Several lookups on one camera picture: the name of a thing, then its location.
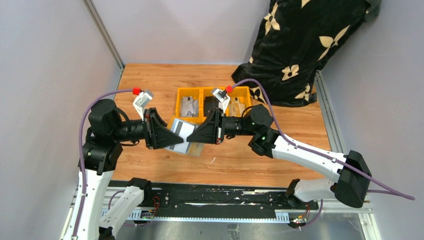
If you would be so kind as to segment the silver credit card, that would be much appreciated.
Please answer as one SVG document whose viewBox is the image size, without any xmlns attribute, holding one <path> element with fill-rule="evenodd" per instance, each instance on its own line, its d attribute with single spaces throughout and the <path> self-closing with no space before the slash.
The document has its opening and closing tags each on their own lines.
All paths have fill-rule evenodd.
<svg viewBox="0 0 424 240">
<path fill-rule="evenodd" d="M 174 144 L 166 147 L 165 149 L 171 152 L 188 155 L 189 149 L 192 145 L 187 141 L 187 137 L 193 133 L 197 125 L 192 122 L 174 118 L 170 130 L 183 139 L 183 143 Z"/>
</svg>

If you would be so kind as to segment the yellow leather card holder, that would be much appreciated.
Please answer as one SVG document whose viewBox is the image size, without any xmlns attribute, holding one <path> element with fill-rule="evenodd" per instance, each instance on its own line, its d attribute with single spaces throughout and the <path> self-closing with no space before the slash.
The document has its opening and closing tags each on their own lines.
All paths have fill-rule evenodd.
<svg viewBox="0 0 424 240">
<path fill-rule="evenodd" d="M 174 121 L 174 118 L 179 118 L 179 117 L 173 116 L 173 117 L 170 119 L 170 121 L 169 121 L 170 126 L 168 126 L 168 127 L 167 127 L 170 131 L 171 131 L 171 126 L 172 126 L 172 123 L 173 123 L 173 121 Z M 203 147 L 204 147 L 204 144 L 203 144 L 203 143 L 191 142 L 191 147 L 190 147 L 190 149 L 189 149 L 188 156 L 195 156 L 195 157 L 199 157 L 199 156 L 200 156 L 200 154 L 201 154 L 201 152 L 202 152 L 202 150 L 203 150 Z"/>
</svg>

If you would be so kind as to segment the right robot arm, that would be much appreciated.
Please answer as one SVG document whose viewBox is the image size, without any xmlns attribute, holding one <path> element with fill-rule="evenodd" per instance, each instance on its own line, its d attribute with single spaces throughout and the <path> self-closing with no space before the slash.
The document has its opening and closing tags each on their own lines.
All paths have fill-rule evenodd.
<svg viewBox="0 0 424 240">
<path fill-rule="evenodd" d="M 287 160 L 323 175 L 320 179 L 290 182 L 284 201 L 292 209 L 310 201 L 330 199 L 352 208 L 363 206 L 371 172 L 359 152 L 337 153 L 304 144 L 273 129 L 273 121 L 261 104 L 251 106 L 242 117 L 226 116 L 215 108 L 186 139 L 218 145 L 224 138 L 251 136 L 248 146 L 257 155 Z"/>
</svg>

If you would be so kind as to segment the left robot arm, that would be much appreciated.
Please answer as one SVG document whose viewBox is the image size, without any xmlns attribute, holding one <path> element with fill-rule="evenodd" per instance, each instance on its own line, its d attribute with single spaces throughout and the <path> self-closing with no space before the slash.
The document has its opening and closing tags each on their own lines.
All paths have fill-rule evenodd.
<svg viewBox="0 0 424 240">
<path fill-rule="evenodd" d="M 106 215 L 101 214 L 123 142 L 137 144 L 145 140 L 154 150 L 183 142 L 167 128 L 155 108 L 147 109 L 146 115 L 145 120 L 130 120 L 112 99 L 99 100 L 85 112 L 90 127 L 80 148 L 77 197 L 65 239 L 113 240 L 137 206 L 160 206 L 151 181 L 134 177 Z"/>
</svg>

